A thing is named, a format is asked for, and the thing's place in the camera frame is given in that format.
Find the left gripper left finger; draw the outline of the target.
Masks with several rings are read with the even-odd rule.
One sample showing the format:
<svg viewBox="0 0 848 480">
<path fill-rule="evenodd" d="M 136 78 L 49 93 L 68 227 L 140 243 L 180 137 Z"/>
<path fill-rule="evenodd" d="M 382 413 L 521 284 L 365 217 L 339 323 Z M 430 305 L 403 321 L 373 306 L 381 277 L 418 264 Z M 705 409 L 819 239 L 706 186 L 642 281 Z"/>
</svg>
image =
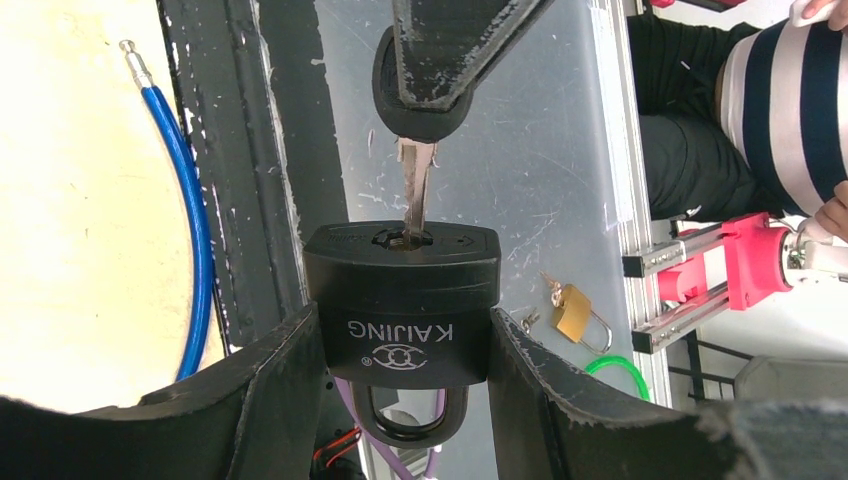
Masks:
<svg viewBox="0 0 848 480">
<path fill-rule="evenodd" d="M 305 479 L 325 385 L 317 311 L 132 407 L 1 402 L 5 479 Z"/>
</svg>

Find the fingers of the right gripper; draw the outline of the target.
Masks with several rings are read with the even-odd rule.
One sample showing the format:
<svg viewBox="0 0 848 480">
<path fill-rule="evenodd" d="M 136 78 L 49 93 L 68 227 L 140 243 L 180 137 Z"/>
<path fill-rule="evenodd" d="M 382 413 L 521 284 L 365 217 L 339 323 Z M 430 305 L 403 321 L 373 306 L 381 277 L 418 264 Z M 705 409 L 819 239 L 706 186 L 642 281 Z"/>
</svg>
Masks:
<svg viewBox="0 0 848 480">
<path fill-rule="evenodd" d="M 401 101 L 416 110 L 449 110 L 550 5 L 542 0 L 394 1 Z"/>
</svg>

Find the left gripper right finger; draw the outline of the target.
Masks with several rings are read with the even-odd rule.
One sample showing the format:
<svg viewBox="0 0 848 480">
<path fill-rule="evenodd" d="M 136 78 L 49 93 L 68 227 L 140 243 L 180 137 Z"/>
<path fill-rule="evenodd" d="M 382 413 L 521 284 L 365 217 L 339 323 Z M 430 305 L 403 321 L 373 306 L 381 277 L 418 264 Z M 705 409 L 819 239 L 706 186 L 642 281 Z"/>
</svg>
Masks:
<svg viewBox="0 0 848 480">
<path fill-rule="evenodd" d="M 617 390 L 531 339 L 503 310 L 488 377 L 502 479 L 843 479 L 847 406 L 711 402 L 675 411 Z"/>
</svg>

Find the black fob key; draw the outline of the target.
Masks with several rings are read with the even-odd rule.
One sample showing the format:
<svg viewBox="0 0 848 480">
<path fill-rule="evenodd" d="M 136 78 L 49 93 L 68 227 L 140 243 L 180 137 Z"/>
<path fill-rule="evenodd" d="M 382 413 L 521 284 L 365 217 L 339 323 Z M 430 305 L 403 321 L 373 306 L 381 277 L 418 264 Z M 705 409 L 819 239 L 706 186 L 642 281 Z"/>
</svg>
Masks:
<svg viewBox="0 0 848 480">
<path fill-rule="evenodd" d="M 474 90 L 461 94 L 446 111 L 414 109 L 400 98 L 394 32 L 382 34 L 372 68 L 372 97 L 379 118 L 398 137 L 398 158 L 403 166 L 404 216 L 402 245 L 414 250 L 424 244 L 425 208 L 430 167 L 438 142 L 455 132 L 466 119 Z"/>
</svg>

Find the black padlock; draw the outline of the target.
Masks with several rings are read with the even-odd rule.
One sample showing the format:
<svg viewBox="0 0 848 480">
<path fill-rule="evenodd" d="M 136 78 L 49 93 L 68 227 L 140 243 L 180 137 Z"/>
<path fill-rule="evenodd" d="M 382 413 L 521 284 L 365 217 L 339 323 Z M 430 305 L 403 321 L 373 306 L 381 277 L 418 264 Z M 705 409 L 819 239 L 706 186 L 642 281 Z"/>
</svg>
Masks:
<svg viewBox="0 0 848 480">
<path fill-rule="evenodd" d="M 325 225 L 303 259 L 328 369 L 349 383 L 359 425 L 391 446 L 429 448 L 459 430 L 470 387 L 487 378 L 501 246 L 491 229 L 432 222 L 407 250 L 402 230 L 391 220 Z M 440 390 L 445 403 L 430 423 L 405 425 L 378 411 L 374 388 Z"/>
</svg>

